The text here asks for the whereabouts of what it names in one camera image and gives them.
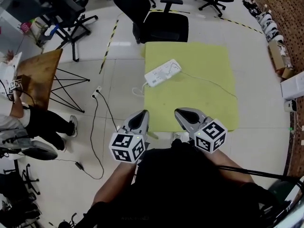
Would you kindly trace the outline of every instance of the shoe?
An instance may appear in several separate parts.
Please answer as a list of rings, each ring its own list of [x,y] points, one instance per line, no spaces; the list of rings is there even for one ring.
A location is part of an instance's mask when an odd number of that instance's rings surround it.
[[[77,136],[77,118],[75,116],[70,116],[70,122],[74,124],[74,131],[71,135],[71,137],[76,137]]]
[[[61,139],[62,139],[62,141],[63,141],[63,144],[65,145],[65,147],[63,148],[63,152],[65,152],[66,150],[67,150],[67,145],[66,145],[66,143],[67,143],[67,140],[65,139],[65,138],[63,138],[63,137],[61,137]]]
[[[182,132],[182,133],[173,132],[171,139],[172,139],[171,143],[176,139],[179,139],[182,142],[188,142],[190,140],[189,134],[187,132]]]

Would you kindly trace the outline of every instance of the yellow-green table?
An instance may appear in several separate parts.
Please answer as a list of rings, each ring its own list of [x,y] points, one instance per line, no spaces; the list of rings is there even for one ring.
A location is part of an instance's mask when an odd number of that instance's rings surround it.
[[[227,48],[199,42],[148,42],[145,73],[175,59],[182,72],[156,87],[145,86],[144,108],[150,113],[150,132],[182,132],[175,120],[179,107],[197,108],[219,119],[229,131],[238,128],[238,100]],[[205,81],[191,76],[210,80]]]

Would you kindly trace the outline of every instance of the black pants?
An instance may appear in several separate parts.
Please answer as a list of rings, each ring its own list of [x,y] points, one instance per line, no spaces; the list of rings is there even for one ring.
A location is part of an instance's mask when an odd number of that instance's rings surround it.
[[[39,136],[54,145],[58,150],[63,150],[64,142],[57,133],[65,133],[71,136],[74,131],[74,124],[67,122],[56,113],[39,110],[31,106],[29,109],[29,124],[25,128],[29,136],[31,138]]]

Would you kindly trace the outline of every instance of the floor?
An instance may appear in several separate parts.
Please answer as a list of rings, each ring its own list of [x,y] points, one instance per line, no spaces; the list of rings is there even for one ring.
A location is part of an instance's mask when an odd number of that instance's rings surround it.
[[[273,72],[265,37],[241,25],[214,18],[216,12],[211,7],[199,11],[197,8],[203,1],[183,1],[183,5],[174,5],[172,9],[190,12],[187,15],[188,41],[224,45],[229,50],[236,80],[240,124],[238,129],[228,133],[223,152],[243,168],[282,174],[289,141],[289,114],[283,109],[280,80]],[[164,8],[160,0],[156,0],[156,3],[158,9]],[[90,23],[91,36],[83,38],[77,45],[80,62],[71,62],[71,46],[67,45],[59,65],[61,69],[91,80],[67,88],[85,113],[81,114],[54,101],[50,101],[49,110],[67,120],[71,114],[78,118],[78,136],[68,140],[68,150],[58,153],[58,158],[79,161],[88,173],[98,178],[103,172],[90,144],[96,108],[96,101],[90,95],[97,86],[101,86],[116,125],[121,125],[127,116],[143,109],[143,98],[134,96],[131,89],[141,87],[144,82],[144,58],[141,56],[142,46],[136,44],[132,35],[131,21],[113,1],[90,0],[88,7],[90,10],[86,16],[97,15],[99,20]],[[223,14],[223,18],[261,30],[241,0],[227,4]],[[105,66],[98,74],[117,19],[118,26]],[[54,37],[46,44],[44,51],[51,51],[59,44],[60,40]],[[62,72],[57,72],[57,76],[70,77]],[[58,91],[59,96],[63,94],[63,91]],[[98,104],[92,142],[104,166],[101,180],[91,179],[72,162],[39,161],[28,157],[19,161],[21,167],[30,163],[33,178],[40,179],[37,183],[41,192],[38,204],[43,213],[41,223],[47,228],[51,227],[48,222],[57,226],[64,219],[69,220],[75,212],[78,214],[75,220],[80,220],[90,208],[97,190],[118,164],[108,149],[114,125],[101,97],[98,97]],[[168,148],[171,133],[156,134],[159,140],[148,139],[150,148]],[[274,181],[262,177],[254,177],[254,180],[265,188]]]

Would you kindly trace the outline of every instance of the extension socket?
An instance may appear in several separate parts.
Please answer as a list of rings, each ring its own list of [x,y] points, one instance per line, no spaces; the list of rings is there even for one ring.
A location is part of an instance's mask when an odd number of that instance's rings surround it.
[[[170,61],[145,74],[144,77],[150,87],[155,87],[180,71],[180,65],[177,63],[177,61],[171,59]]]
[[[101,86],[98,86],[97,89],[100,93],[101,93]],[[93,96],[95,96],[95,98],[97,98],[97,96],[99,95],[98,92],[96,92],[96,90],[94,90],[93,94],[91,95],[91,97],[94,99]]]

